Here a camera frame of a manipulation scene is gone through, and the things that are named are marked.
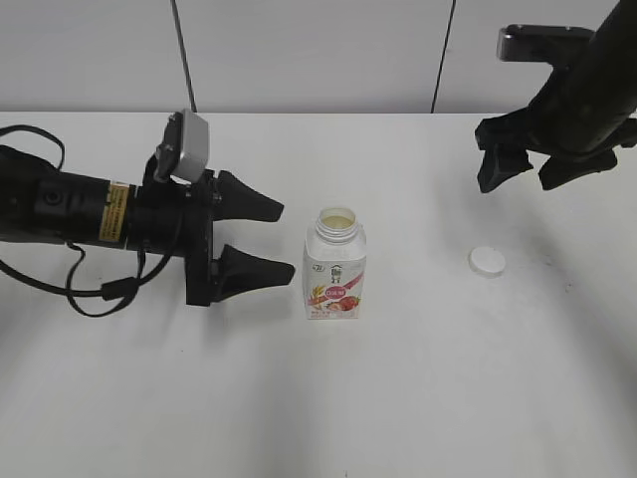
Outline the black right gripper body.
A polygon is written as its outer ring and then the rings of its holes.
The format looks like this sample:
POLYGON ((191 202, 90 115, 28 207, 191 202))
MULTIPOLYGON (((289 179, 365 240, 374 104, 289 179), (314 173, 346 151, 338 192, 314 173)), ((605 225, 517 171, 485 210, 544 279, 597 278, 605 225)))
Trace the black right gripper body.
POLYGON ((508 144, 545 154, 591 155, 636 145, 634 59, 575 59, 551 66, 525 108, 479 123, 479 149, 508 144))

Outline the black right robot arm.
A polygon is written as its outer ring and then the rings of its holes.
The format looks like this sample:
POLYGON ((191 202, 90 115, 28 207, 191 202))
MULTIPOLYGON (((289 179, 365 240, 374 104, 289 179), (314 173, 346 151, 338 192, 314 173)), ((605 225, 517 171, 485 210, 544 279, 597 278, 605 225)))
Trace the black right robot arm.
POLYGON ((635 2, 618 2, 597 30, 509 25, 499 33, 497 55, 503 62, 545 63, 552 71, 526 107, 476 128, 482 192, 530 170, 531 152, 546 155, 538 177, 552 190, 613 169, 615 147, 635 146, 635 2))

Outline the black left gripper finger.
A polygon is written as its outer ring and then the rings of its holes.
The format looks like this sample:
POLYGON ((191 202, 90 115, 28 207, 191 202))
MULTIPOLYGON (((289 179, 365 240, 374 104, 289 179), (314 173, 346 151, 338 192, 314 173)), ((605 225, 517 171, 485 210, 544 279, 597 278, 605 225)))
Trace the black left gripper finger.
POLYGON ((243 183, 235 175, 221 170, 215 179, 214 219, 277 222, 284 204, 243 183))
POLYGON ((211 301, 222 302, 247 292, 289 285, 293 265, 252 256, 226 245, 216 260, 211 301))

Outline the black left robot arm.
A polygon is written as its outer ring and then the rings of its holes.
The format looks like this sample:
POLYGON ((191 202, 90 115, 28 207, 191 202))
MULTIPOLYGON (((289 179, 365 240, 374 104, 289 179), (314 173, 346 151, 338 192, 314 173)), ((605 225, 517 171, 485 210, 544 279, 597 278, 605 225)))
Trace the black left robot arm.
POLYGON ((63 172, 10 146, 1 148, 1 239, 142 250, 184 260, 186 302, 208 307, 246 292, 287 286, 291 264, 251 256, 230 245, 213 255, 222 220, 276 222, 284 210, 222 170, 193 184, 154 178, 156 158, 140 185, 63 172))

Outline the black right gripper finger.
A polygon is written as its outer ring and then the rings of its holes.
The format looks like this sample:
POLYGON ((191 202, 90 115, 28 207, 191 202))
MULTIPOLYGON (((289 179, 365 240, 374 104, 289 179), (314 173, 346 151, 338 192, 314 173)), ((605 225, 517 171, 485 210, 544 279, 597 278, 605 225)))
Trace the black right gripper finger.
POLYGON ((618 164, 612 149, 585 158, 570 161, 552 156, 540 169, 538 177, 543 190, 556 189, 583 176, 613 169, 618 164))
POLYGON ((525 149, 501 143, 488 146, 477 174, 480 191, 490 193, 507 180, 531 169, 525 149))

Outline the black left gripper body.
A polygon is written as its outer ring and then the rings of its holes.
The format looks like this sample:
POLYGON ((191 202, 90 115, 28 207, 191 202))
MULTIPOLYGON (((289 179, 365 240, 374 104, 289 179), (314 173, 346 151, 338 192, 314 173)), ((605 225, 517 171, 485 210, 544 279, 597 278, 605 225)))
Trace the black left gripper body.
POLYGON ((186 303, 211 305, 219 282, 219 266, 212 253, 214 194, 215 177, 210 169, 191 184, 172 179, 160 182, 152 168, 144 173, 127 219, 127 248, 161 259, 141 275, 141 286, 154 280, 170 258, 181 257, 186 303))

